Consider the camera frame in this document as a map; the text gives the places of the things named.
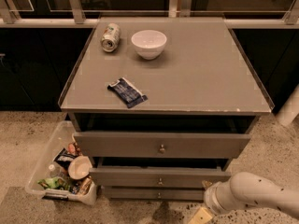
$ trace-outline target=floor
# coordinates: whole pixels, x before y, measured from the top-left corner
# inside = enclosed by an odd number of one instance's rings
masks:
[[[188,223],[200,203],[110,201],[103,196],[94,206],[78,202],[39,200],[24,187],[43,147],[64,113],[0,112],[0,223]],[[299,190],[299,117],[288,127],[273,115],[262,117],[251,132],[252,139],[229,170],[252,172],[278,185]],[[209,222],[299,223],[277,210],[233,211]]]

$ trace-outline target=soda can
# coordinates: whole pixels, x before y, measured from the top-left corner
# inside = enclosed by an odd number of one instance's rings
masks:
[[[119,45],[121,36],[121,28],[115,23],[109,24],[102,36],[102,48],[106,52],[112,52]]]

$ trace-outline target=bowl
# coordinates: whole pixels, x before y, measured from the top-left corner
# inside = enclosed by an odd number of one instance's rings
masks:
[[[68,167],[68,174],[71,178],[79,180],[87,176],[92,167],[90,159],[87,156],[78,156],[71,161]]]
[[[164,50],[167,37],[159,31],[144,30],[132,35],[131,41],[138,55],[146,60],[152,60]]]

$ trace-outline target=white bin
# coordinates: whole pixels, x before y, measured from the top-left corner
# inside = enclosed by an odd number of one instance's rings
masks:
[[[40,156],[25,189],[28,193],[39,198],[78,201],[88,205],[94,205],[96,201],[97,187],[92,183],[86,195],[75,195],[66,190],[43,189],[37,181],[50,176],[49,165],[63,147],[73,142],[72,135],[75,131],[71,121],[62,121],[56,127],[49,142]]]

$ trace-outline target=black cabinet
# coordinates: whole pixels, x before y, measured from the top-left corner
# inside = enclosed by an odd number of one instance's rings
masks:
[[[277,113],[299,83],[299,31],[238,29],[235,34]]]
[[[91,29],[0,29],[0,110],[59,111]]]

